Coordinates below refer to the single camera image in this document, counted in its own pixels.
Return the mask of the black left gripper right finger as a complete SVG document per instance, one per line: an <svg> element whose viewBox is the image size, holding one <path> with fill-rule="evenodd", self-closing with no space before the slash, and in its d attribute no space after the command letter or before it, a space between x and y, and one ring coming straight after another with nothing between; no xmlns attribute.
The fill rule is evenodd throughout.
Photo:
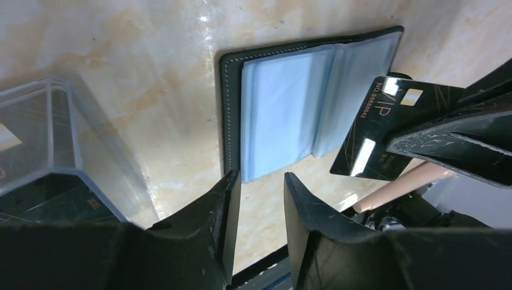
<svg viewBox="0 0 512 290"><path fill-rule="evenodd" d="M294 289L510 289L511 231L372 230L284 176Z"/></svg>

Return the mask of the black leather card holder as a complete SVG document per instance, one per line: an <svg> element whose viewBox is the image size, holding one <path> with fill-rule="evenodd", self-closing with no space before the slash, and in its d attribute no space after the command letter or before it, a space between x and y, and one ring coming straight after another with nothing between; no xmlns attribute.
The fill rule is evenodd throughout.
<svg viewBox="0 0 512 290"><path fill-rule="evenodd" d="M219 60L222 168L248 184L348 135L374 79L390 72L401 25L225 53Z"/></svg>

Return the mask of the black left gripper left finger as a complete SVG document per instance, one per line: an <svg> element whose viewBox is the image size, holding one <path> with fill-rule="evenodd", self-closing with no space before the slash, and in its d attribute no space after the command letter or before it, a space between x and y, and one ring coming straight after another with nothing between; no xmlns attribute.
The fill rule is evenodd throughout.
<svg viewBox="0 0 512 290"><path fill-rule="evenodd" d="M2 289L225 289L240 172L148 229L128 222L1 226Z"/></svg>

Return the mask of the pink toy microphone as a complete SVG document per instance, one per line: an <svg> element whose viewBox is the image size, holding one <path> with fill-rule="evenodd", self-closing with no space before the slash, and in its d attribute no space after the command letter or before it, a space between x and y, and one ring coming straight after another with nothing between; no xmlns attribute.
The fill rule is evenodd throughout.
<svg viewBox="0 0 512 290"><path fill-rule="evenodd" d="M358 201L352 208L356 213L374 210L433 181L450 178L454 173L453 170L434 163L421 163Z"/></svg>

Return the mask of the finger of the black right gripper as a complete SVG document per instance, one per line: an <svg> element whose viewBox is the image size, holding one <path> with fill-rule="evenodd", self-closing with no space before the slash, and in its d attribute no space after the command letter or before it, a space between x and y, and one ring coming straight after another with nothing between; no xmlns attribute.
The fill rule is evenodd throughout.
<svg viewBox="0 0 512 290"><path fill-rule="evenodd" d="M511 61L467 87L448 113L394 134L386 148L511 188Z"/></svg>

